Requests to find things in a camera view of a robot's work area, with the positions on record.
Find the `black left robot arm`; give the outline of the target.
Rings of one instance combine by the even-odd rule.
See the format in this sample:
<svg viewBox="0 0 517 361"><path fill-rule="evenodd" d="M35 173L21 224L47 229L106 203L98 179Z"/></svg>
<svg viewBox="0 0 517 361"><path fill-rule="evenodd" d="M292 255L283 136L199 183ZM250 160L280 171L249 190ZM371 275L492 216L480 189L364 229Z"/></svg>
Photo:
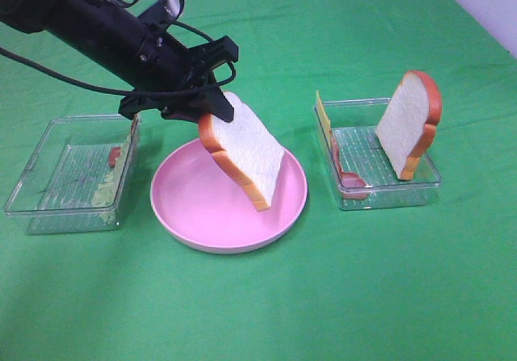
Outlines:
<svg viewBox="0 0 517 361"><path fill-rule="evenodd" d="M132 86L115 90L68 78L12 52L1 54L81 88L121 97L119 114L133 119L156 109L166 120L197 122L205 113L225 122L233 107L213 70L233 68L238 46L228 37L211 37L188 48L168 33L179 26L185 0L156 0L135 16L124 0L1 0L1 21L23 33L48 31Z"/></svg>

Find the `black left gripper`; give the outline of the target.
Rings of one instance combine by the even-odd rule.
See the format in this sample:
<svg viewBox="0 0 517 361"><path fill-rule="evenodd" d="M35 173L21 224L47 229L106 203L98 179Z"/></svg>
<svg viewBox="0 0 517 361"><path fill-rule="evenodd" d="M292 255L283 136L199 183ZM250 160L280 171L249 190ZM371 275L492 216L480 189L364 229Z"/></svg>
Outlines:
<svg viewBox="0 0 517 361"><path fill-rule="evenodd" d="M144 45L150 53L141 61L137 85L120 101L118 113L133 119L136 113L156 109L164 120L198 124L205 113L231 122L234 109L221 87L236 75L239 47L228 36L207 39L188 48L167 32Z"/></svg>

